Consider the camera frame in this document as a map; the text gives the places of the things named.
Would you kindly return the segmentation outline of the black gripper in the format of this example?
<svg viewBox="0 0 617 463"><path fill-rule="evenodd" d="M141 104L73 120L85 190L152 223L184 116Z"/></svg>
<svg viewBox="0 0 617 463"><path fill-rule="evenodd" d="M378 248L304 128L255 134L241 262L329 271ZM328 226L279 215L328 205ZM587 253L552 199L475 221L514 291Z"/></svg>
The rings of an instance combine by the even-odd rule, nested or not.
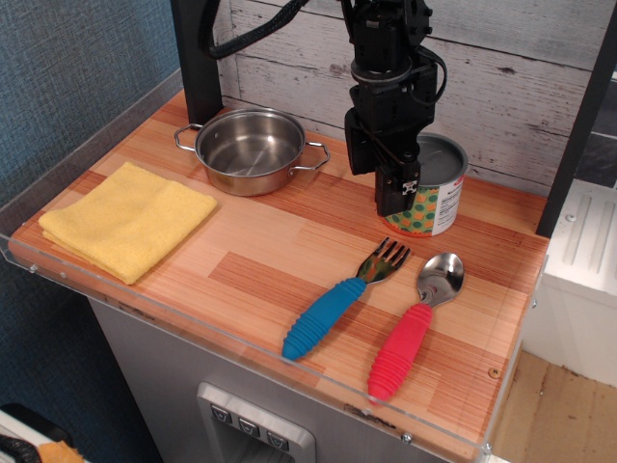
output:
<svg viewBox="0 0 617 463"><path fill-rule="evenodd" d="M375 172L377 213L407 211L420 182L419 133L435 118L438 65L430 59L406 59L385 72L351 67L356 85L344 132L354 176Z"/></svg>

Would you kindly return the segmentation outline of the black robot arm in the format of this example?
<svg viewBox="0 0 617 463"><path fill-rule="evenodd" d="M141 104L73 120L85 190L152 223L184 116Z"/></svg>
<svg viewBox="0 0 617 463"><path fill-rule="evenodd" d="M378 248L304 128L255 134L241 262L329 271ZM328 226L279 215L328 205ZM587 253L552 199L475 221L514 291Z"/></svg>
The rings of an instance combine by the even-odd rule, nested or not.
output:
<svg viewBox="0 0 617 463"><path fill-rule="evenodd" d="M378 215L409 209L421 178L419 133L435 119L447 68L422 42L432 32L423 1L345 1L354 47L353 103L344 118L353 175L375 176Z"/></svg>

